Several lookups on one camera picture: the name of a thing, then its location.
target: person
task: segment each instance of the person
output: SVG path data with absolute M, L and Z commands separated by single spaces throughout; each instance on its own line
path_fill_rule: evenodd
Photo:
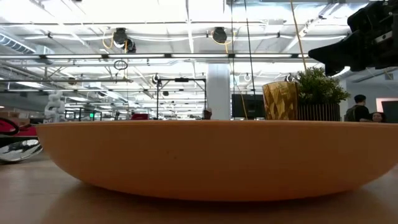
M 382 112 L 374 112 L 372 114 L 372 121 L 377 123 L 385 123 L 386 115 Z
M 213 113 L 211 112 L 211 108 L 206 108 L 203 111 L 203 119 L 211 119 L 212 114 Z
M 351 122 L 371 122 L 371 117 L 366 105 L 366 96 L 356 95 L 355 105 L 347 110 L 345 121 Z

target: table surface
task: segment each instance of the table surface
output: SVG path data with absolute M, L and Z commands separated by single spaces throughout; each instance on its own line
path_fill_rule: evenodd
M 0 187 L 0 223 L 398 223 L 398 167 L 353 192 L 283 202 L 211 203 L 86 185 L 41 154 L 0 165 Z

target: duct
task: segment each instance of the duct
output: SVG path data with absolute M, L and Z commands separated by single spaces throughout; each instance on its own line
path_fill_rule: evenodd
M 43 45 L 27 44 L 24 40 L 2 30 L 0 31 L 0 44 L 21 54 L 54 54 L 54 51 Z M 51 60 L 40 60 L 47 65 L 51 64 Z

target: monitor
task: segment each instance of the monitor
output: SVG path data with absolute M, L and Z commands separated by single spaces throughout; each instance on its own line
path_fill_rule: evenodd
M 245 118 L 244 107 L 248 115 L 248 119 L 265 118 L 266 111 L 264 109 L 263 95 L 249 94 L 232 94 L 232 117 Z

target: planter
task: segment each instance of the planter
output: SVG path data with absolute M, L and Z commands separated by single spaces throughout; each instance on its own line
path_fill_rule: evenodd
M 338 103 L 298 106 L 298 120 L 300 121 L 340 121 L 340 119 Z
M 262 86 L 266 119 L 296 120 L 298 89 L 295 82 L 274 82 Z

